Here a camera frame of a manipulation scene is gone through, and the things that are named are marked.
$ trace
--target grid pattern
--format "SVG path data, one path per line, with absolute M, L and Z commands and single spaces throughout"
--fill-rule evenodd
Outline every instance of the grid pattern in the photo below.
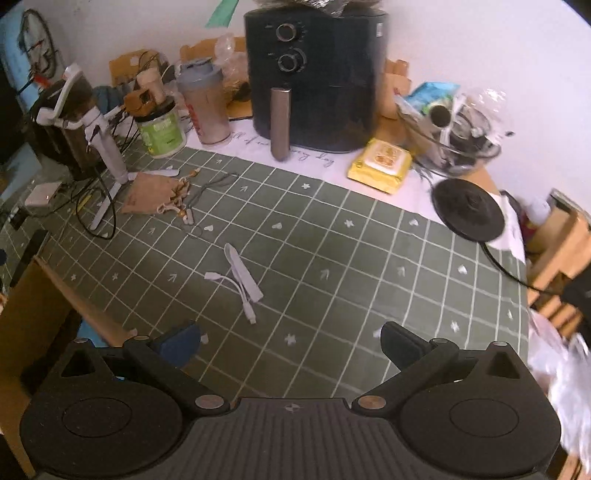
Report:
M 0 270 L 5 285 L 43 225 L 52 239 L 42 258 L 124 327 L 157 336 L 196 319 L 202 345 L 186 371 L 230 399 L 356 398 L 397 373 L 379 345 L 379 330 L 390 320 L 425 339 L 442 336 L 464 348 L 504 340 L 527 356 L 524 289 L 502 278 L 476 244 L 446 227 L 240 158 L 185 148 L 172 159 L 153 160 L 141 144 L 130 150 L 130 170 L 172 167 L 183 176 L 201 167 L 192 179 L 199 186 L 224 173 L 239 178 L 205 191 L 193 209 L 191 236 L 171 213 L 118 214 L 112 241 L 84 233 L 66 209 L 29 218 L 18 231 L 7 224 L 0 232 L 8 254 Z M 113 179 L 105 177 L 110 187 Z M 86 207 L 88 224 L 99 199 Z M 111 230 L 108 213 L 99 233 Z M 254 306 L 255 326 L 231 285 L 203 278 L 208 271 L 229 274 L 227 242 L 264 293 Z M 523 263 L 510 252 L 491 251 L 524 277 Z

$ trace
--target black air fryer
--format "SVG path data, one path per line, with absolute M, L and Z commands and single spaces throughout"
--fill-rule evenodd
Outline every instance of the black air fryer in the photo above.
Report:
M 388 16 L 370 8 L 333 18 L 309 7 L 245 15 L 254 125 L 283 160 L 289 145 L 343 153 L 375 131 Z

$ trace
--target air fryer knob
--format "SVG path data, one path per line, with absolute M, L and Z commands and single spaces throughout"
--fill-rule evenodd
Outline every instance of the air fryer knob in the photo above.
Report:
M 282 23 L 275 31 L 279 41 L 289 42 L 297 37 L 297 28 L 290 23 Z
M 306 56 L 299 48 L 292 48 L 279 57 L 277 64 L 282 72 L 294 73 L 306 64 Z

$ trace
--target gray lid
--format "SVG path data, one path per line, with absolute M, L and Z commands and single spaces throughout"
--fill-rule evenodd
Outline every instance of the gray lid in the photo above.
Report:
M 208 57 L 181 64 L 177 85 L 179 90 L 184 88 L 206 88 L 222 81 L 222 69 L 214 65 L 211 57 Z

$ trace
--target green container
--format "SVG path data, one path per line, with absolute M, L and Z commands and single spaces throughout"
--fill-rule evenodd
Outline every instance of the green container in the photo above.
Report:
M 153 158 L 171 157 L 187 144 L 187 135 L 181 127 L 172 97 L 150 115 L 137 117 L 135 122 Z

